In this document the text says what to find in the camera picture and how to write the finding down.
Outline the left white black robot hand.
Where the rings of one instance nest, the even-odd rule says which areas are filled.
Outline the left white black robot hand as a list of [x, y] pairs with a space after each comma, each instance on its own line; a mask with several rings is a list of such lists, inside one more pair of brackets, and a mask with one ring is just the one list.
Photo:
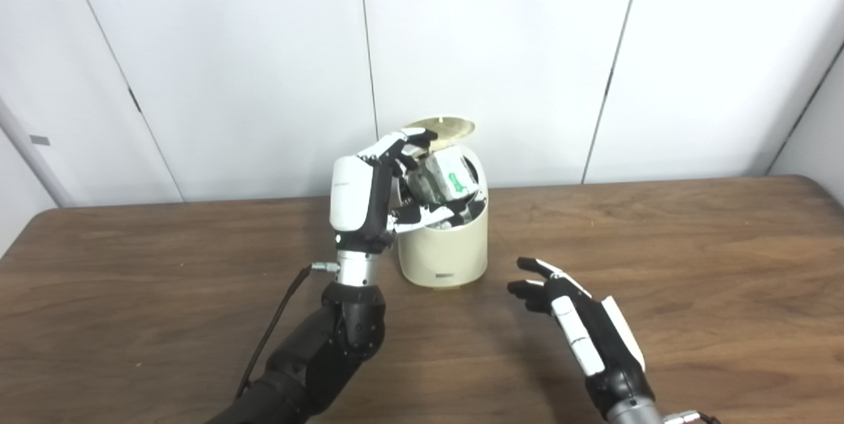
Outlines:
[[332, 172], [330, 225], [339, 251], [374, 256], [389, 249], [398, 234], [459, 216], [464, 202], [391, 207], [392, 184], [419, 164], [406, 146], [427, 150], [438, 135], [427, 129], [402, 129], [383, 136], [353, 156], [337, 159]]

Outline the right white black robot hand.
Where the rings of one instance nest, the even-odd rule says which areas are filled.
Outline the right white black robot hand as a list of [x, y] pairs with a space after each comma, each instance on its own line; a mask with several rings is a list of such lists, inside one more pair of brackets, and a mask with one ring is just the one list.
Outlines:
[[578, 281], [548, 262], [518, 258], [520, 270], [542, 280], [512, 281], [507, 291], [527, 310], [557, 322], [584, 376], [587, 394], [606, 423], [662, 423], [646, 379], [644, 355], [615, 299], [594, 299]]

